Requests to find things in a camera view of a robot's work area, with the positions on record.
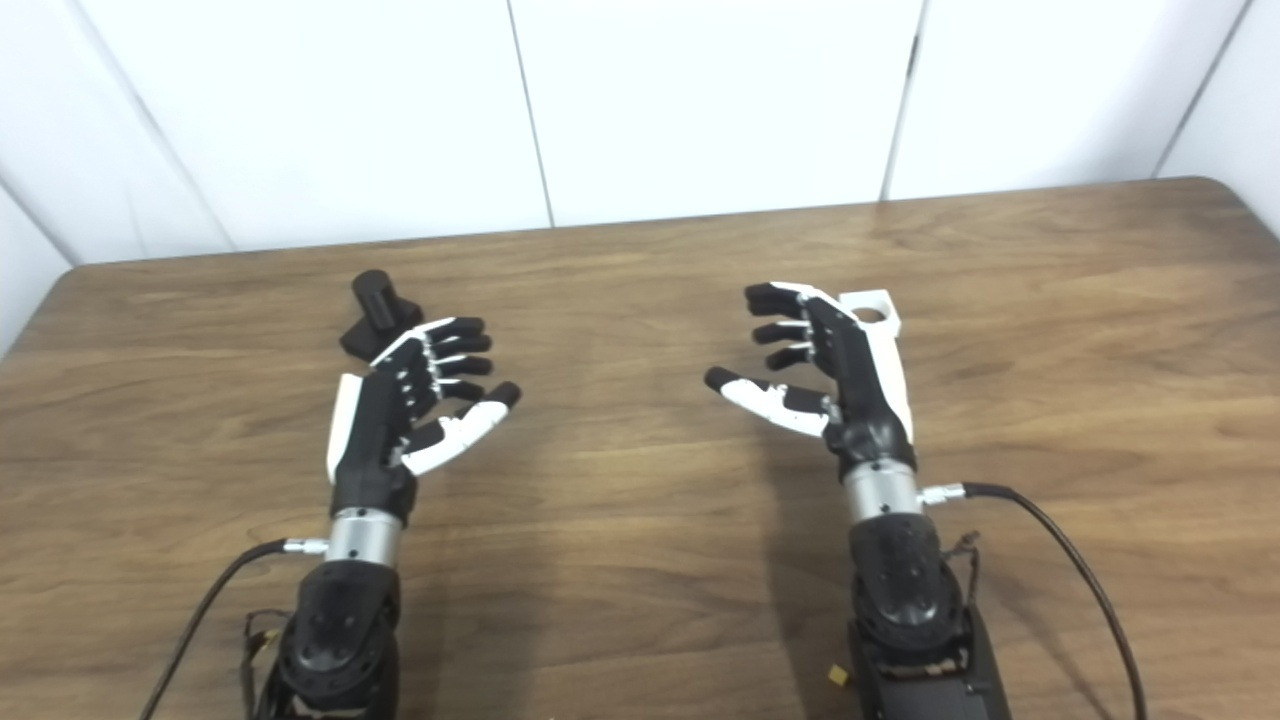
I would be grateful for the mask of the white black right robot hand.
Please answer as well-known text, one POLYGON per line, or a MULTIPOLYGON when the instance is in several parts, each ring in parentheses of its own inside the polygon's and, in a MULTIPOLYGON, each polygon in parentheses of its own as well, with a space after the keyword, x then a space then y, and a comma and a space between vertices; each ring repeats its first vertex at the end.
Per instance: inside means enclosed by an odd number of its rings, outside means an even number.
POLYGON ((712 366, 705 384, 732 405, 768 423, 824 442, 844 471, 899 462, 918 468, 914 425, 891 315, 864 322, 822 290, 781 281, 744 290, 758 327, 756 345, 778 343, 765 357, 772 372, 812 364, 829 378, 832 392, 740 375, 712 366))

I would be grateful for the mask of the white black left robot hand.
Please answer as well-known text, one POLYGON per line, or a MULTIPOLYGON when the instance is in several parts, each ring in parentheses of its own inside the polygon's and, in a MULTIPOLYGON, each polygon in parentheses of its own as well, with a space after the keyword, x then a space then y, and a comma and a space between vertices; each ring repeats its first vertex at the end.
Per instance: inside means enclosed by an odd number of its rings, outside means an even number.
POLYGON ((332 515, 378 511, 407 525, 419 479, 471 450, 506 420, 522 391, 471 379, 493 363, 485 322, 449 316, 408 328, 369 363, 340 377, 326 470, 332 515))

